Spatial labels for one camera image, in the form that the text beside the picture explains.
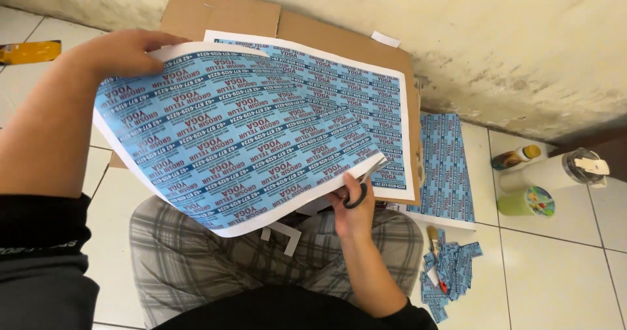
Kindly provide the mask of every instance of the hand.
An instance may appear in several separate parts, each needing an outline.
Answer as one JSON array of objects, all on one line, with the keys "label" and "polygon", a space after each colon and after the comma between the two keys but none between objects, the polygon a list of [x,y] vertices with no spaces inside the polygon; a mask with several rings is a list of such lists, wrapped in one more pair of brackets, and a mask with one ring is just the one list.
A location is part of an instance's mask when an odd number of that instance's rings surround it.
[{"label": "hand", "polygon": [[76,46],[61,54],[59,59],[81,68],[87,67],[101,79],[138,77],[163,71],[163,62],[146,52],[189,41],[161,31],[120,30]]},{"label": "hand", "polygon": [[374,216],[374,192],[370,178],[365,181],[368,192],[364,201],[355,208],[347,209],[342,204],[344,197],[350,193],[349,203],[354,202],[361,196],[361,186],[359,182],[348,172],[344,173],[344,187],[327,194],[327,199],[331,202],[335,210],[335,232],[340,239],[351,240],[372,240],[372,218]]}]

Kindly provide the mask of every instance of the black scissors handle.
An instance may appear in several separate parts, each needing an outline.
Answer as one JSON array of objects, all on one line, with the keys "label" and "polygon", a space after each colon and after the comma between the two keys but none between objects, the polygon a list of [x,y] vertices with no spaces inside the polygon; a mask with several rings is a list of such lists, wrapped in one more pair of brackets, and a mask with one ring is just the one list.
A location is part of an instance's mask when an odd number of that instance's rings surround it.
[{"label": "black scissors handle", "polygon": [[365,195],[368,193],[368,186],[365,185],[365,183],[360,183],[359,186],[361,187],[361,195],[359,196],[359,198],[357,200],[355,200],[355,202],[350,203],[350,193],[346,195],[346,198],[344,198],[344,201],[342,202],[342,205],[347,208],[347,209],[352,209],[352,208],[356,208],[359,204],[361,204],[362,201],[364,201]]}]

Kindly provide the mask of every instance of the pile of cut stickers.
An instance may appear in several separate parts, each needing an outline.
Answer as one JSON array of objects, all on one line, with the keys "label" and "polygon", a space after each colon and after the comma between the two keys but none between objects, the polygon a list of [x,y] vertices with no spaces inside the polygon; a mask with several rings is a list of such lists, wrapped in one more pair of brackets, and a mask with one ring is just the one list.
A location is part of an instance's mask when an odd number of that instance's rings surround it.
[{"label": "pile of cut stickers", "polygon": [[[438,231],[438,248],[437,258],[429,248],[431,252],[425,255],[426,272],[420,276],[422,302],[429,306],[436,323],[448,318],[444,306],[449,300],[457,301],[466,294],[472,281],[472,259],[483,255],[479,242],[462,246],[457,242],[447,243],[444,230]],[[446,292],[438,285],[435,275],[446,285]]]}]

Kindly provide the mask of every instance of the white wall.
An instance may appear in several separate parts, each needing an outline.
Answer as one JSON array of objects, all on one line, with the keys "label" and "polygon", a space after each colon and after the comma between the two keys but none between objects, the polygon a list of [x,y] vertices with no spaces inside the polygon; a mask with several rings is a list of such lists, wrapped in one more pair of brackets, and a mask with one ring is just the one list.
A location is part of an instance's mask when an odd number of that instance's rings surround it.
[{"label": "white wall", "polygon": [[[168,0],[0,0],[103,29],[157,28]],[[423,109],[554,140],[627,114],[627,0],[266,0],[402,40]]]}]

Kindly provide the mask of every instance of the gray plaid pants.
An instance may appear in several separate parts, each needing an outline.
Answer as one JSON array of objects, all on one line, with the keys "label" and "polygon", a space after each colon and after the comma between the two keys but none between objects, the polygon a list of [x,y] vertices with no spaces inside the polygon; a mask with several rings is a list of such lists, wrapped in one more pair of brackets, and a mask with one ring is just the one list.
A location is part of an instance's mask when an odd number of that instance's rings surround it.
[{"label": "gray plaid pants", "polygon": [[[295,284],[354,303],[333,212],[304,216],[293,257],[283,254],[289,237],[261,230],[218,237],[157,196],[141,203],[130,220],[133,270],[146,328],[187,310],[265,284]],[[410,295],[418,276],[423,236],[409,217],[377,210],[372,239],[388,271]]]}]

